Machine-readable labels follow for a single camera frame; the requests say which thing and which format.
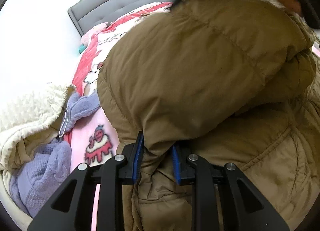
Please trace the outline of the brown puffer jacket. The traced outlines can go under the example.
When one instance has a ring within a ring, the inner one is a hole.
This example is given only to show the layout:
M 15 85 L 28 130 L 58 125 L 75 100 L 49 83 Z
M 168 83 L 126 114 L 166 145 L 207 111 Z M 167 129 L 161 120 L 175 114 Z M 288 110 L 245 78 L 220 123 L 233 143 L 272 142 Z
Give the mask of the brown puffer jacket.
M 118 152 L 145 138 L 125 229 L 191 229 L 191 188 L 169 155 L 189 139 L 210 163 L 235 163 L 296 230 L 319 196 L 316 39 L 277 0 L 187 0 L 129 30 L 97 82 Z

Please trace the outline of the lavender knit sweater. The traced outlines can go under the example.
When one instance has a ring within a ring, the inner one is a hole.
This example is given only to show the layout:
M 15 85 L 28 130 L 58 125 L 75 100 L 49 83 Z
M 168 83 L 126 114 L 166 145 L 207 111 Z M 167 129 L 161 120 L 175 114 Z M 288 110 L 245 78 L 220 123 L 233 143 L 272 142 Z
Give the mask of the lavender knit sweater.
M 89 96 L 73 93 L 67 102 L 67 122 L 61 127 L 72 134 L 74 146 L 56 137 L 35 150 L 34 159 L 14 171 L 9 184 L 11 198 L 24 213 L 35 217 L 56 189 L 71 172 L 72 151 L 80 149 L 75 157 L 84 159 L 85 146 L 93 147 L 94 138 L 87 130 L 74 130 L 80 119 L 87 119 L 100 108 L 97 92 Z

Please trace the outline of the cream fleece garment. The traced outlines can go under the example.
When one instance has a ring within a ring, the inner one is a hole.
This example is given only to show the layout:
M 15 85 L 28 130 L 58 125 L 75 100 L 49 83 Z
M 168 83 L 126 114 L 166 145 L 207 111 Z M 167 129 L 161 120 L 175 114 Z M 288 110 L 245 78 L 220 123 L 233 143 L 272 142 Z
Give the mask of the cream fleece garment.
M 1 95 L 1 203 L 20 230 L 33 219 L 11 198 L 11 177 L 33 159 L 39 145 L 57 137 L 62 108 L 75 89 L 71 83 L 41 82 Z

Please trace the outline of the teal small object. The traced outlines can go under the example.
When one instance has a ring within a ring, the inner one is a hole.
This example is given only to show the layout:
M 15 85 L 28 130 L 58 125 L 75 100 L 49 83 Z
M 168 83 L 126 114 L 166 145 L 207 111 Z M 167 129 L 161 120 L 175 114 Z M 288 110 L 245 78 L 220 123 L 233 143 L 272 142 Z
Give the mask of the teal small object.
M 87 47 L 84 45 L 84 44 L 81 44 L 80 47 L 79 47 L 79 54 L 81 54 Z

